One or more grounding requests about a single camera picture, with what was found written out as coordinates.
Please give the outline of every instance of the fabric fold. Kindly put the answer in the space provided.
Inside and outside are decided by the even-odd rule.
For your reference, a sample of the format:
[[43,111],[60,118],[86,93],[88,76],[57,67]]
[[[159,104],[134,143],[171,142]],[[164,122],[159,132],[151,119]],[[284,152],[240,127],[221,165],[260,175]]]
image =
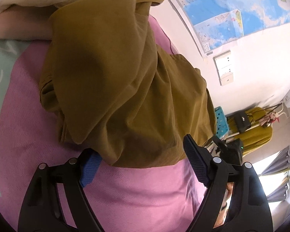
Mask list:
[[155,44],[148,15],[161,2],[81,0],[51,16],[39,88],[60,142],[91,147],[109,165],[148,168],[184,159],[188,133],[199,145],[213,136],[200,71]]

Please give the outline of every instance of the world map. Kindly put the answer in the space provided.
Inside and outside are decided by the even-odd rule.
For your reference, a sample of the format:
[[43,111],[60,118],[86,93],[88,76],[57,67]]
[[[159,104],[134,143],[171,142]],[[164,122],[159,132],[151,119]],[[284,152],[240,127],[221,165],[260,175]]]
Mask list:
[[178,0],[204,52],[290,23],[290,0]]

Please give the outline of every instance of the brown garment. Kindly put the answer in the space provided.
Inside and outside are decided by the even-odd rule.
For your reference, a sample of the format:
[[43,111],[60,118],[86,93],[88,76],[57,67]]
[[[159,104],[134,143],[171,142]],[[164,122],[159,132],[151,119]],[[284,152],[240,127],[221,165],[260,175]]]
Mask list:
[[200,71],[156,46],[149,8],[163,0],[81,0],[50,18],[39,88],[60,142],[85,144],[109,165],[148,168],[185,158],[183,137],[216,131]]

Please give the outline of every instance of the turquoise plastic basket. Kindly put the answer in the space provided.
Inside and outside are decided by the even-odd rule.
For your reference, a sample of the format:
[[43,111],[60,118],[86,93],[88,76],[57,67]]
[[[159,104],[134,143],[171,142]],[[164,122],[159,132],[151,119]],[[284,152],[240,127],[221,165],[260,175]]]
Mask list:
[[229,126],[227,123],[227,119],[223,113],[221,106],[218,106],[215,108],[215,115],[217,118],[216,135],[218,136],[218,138],[221,138],[223,135],[225,135],[227,132],[229,132]]

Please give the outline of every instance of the blue gripper pad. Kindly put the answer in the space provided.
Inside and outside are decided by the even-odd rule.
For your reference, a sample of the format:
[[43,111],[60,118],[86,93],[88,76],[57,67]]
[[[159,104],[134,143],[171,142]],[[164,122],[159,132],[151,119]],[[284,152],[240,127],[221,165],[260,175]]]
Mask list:
[[81,186],[84,188],[93,181],[98,168],[101,164],[102,158],[97,152],[93,152],[87,162],[83,166],[82,176],[79,180]]
[[205,187],[208,187],[210,184],[210,179],[208,177],[207,164],[196,149],[197,145],[190,135],[186,135],[184,137],[183,146],[186,156],[195,175],[197,176],[198,181],[203,183]]

